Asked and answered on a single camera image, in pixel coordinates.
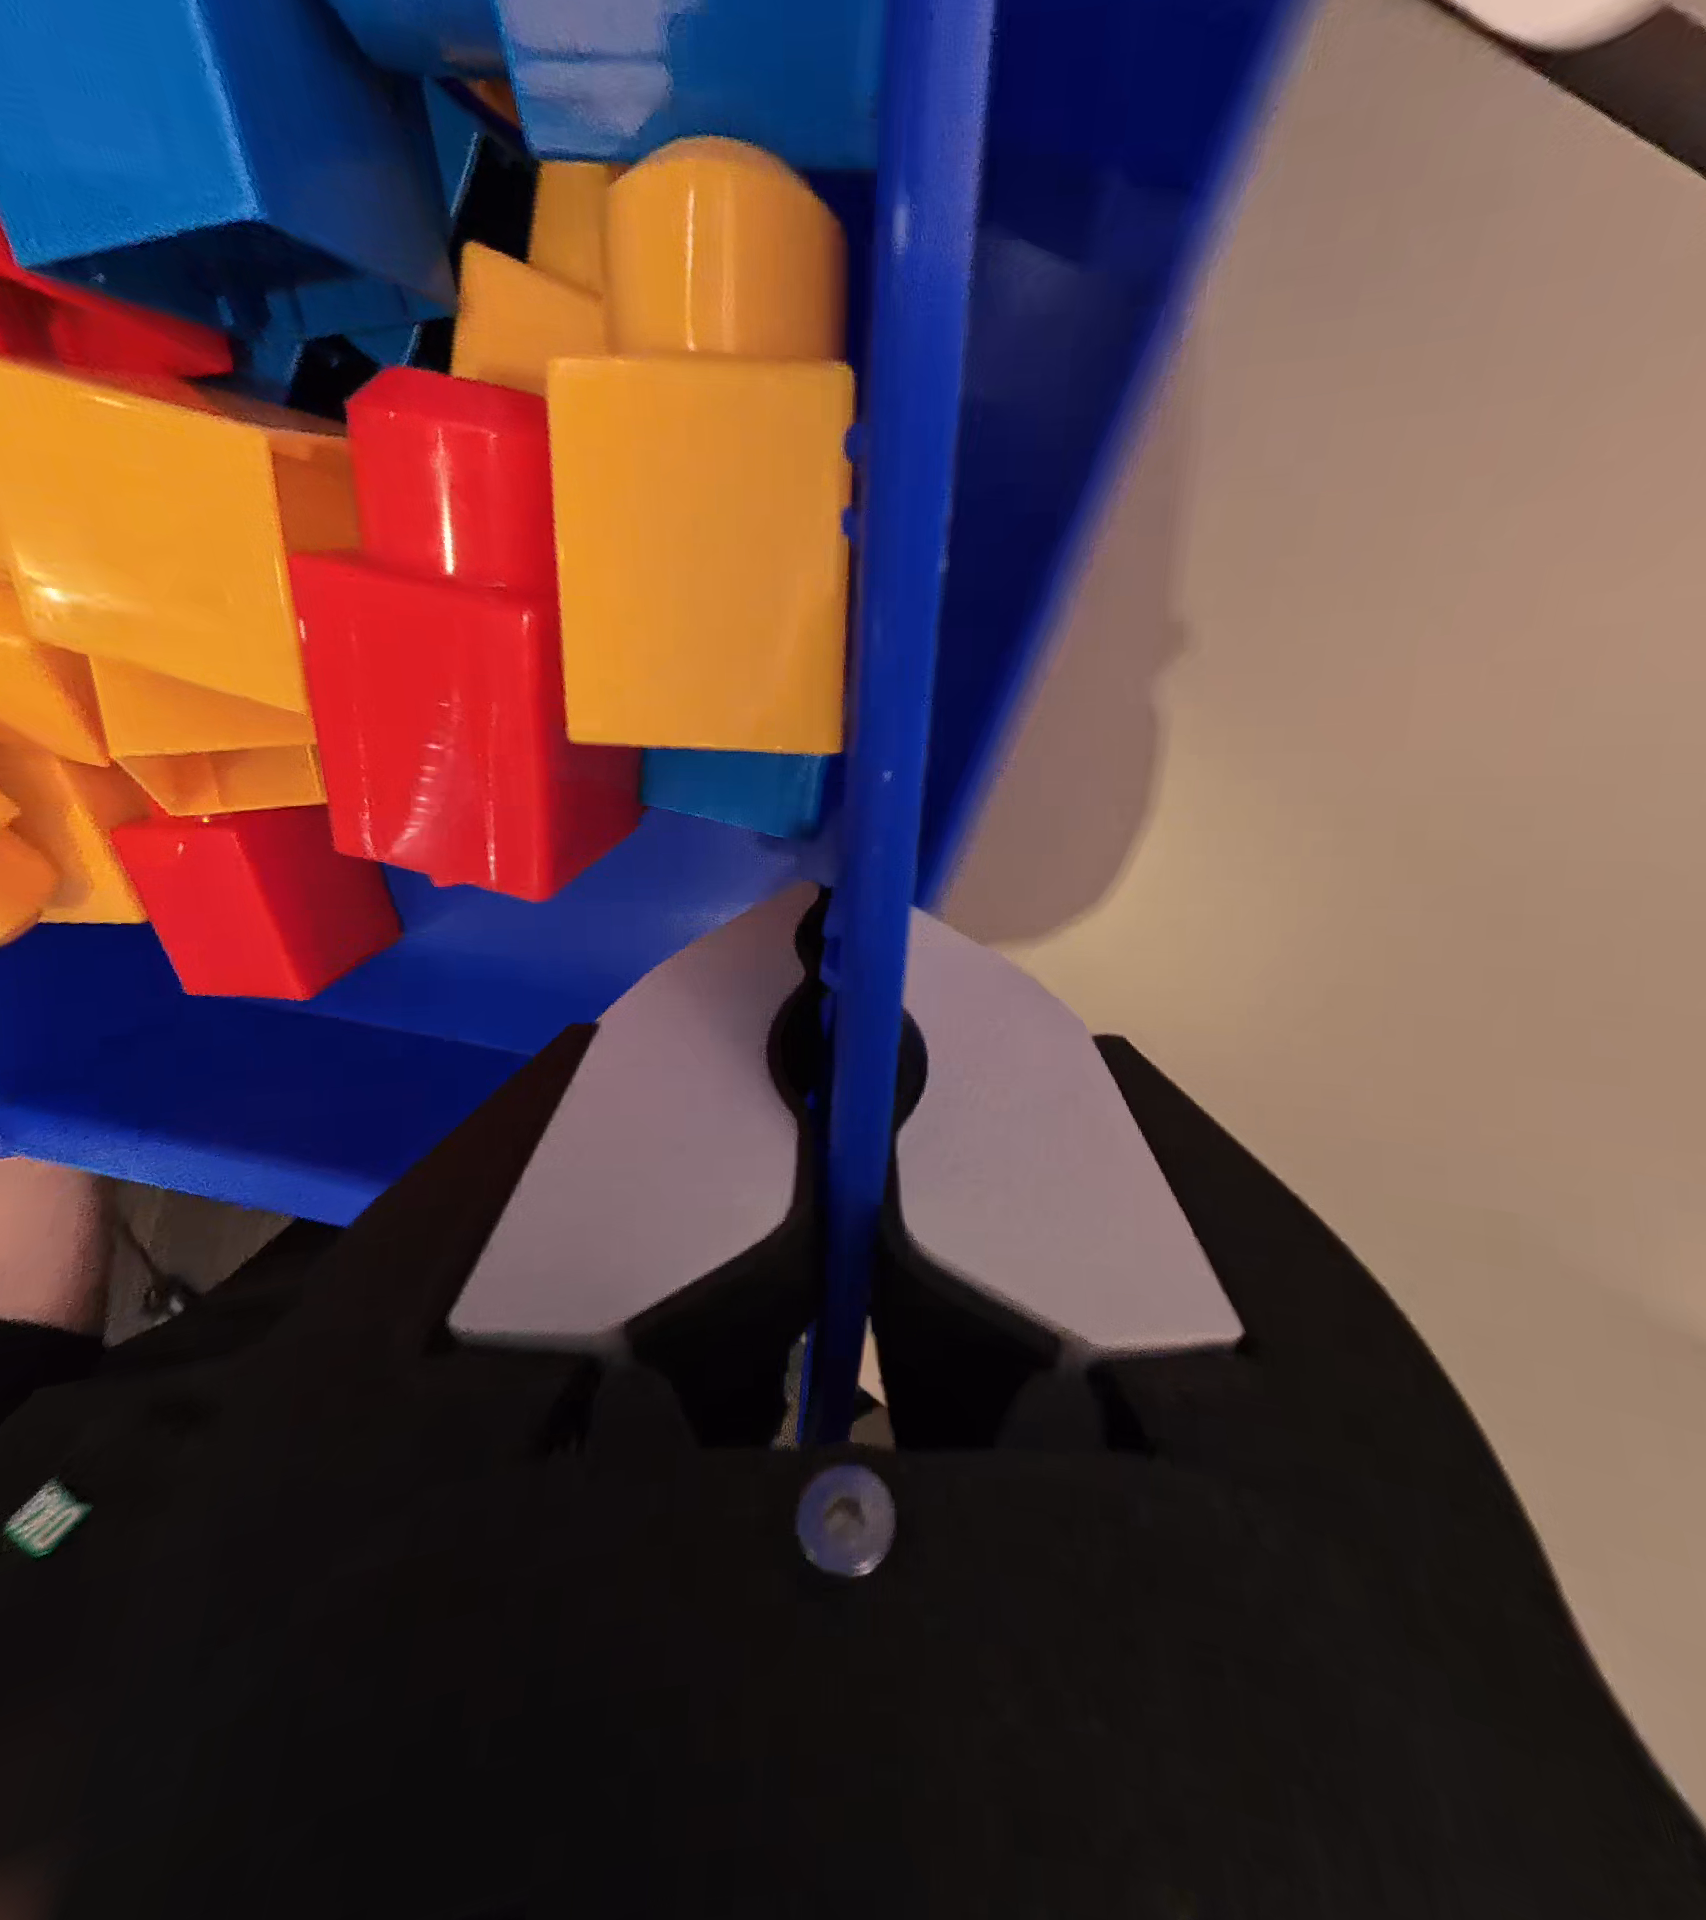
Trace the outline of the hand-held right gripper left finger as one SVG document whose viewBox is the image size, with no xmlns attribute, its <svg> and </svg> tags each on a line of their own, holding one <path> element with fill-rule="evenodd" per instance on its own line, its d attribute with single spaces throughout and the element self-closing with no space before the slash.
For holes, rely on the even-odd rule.
<svg viewBox="0 0 1706 1920">
<path fill-rule="evenodd" d="M 667 957 L 600 1018 L 450 1310 L 482 1345 L 621 1345 L 781 1228 L 800 1124 L 775 1016 L 809 970 L 798 880 Z"/>
</svg>

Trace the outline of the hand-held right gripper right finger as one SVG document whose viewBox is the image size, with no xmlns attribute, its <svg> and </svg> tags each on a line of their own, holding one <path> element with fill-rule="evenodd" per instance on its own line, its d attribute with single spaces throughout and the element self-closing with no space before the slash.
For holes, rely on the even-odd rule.
<svg viewBox="0 0 1706 1920">
<path fill-rule="evenodd" d="M 1247 1336 L 1088 1026 L 1003 952 L 912 912 L 925 1085 L 893 1147 L 902 1252 L 938 1305 L 1053 1352 Z"/>
</svg>

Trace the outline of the pile of colourful blocks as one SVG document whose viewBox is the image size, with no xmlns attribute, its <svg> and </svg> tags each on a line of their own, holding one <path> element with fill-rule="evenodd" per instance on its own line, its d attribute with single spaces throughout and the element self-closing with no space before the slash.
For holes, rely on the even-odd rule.
<svg viewBox="0 0 1706 1920">
<path fill-rule="evenodd" d="M 885 4 L 0 4 L 0 948 L 807 833 Z"/>
</svg>

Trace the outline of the blue plastic bin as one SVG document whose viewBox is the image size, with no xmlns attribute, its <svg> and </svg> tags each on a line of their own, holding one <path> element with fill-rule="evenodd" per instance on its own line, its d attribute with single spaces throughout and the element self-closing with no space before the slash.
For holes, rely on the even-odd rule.
<svg viewBox="0 0 1706 1920">
<path fill-rule="evenodd" d="M 0 1159 L 351 1223 L 541 1065 L 555 1113 L 600 1019 L 797 882 L 807 977 L 768 1063 L 792 1209 L 631 1323 L 721 1443 L 845 1430 L 905 1252 L 896 1130 L 922 1085 L 911 926 L 952 872 L 1297 4 L 885 4 L 876 153 L 814 178 L 847 240 L 842 745 L 809 831 L 645 802 L 551 902 L 391 872 L 401 936 L 309 999 L 196 995 L 151 926 L 0 948 Z"/>
</svg>

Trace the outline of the white sign stand base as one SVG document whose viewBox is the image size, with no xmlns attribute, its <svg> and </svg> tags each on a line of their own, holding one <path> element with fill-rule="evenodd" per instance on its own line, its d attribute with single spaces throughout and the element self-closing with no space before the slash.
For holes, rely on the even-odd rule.
<svg viewBox="0 0 1706 1920">
<path fill-rule="evenodd" d="M 1587 52 L 1646 25 L 1667 2 L 1446 2 L 1478 32 L 1523 52 Z"/>
</svg>

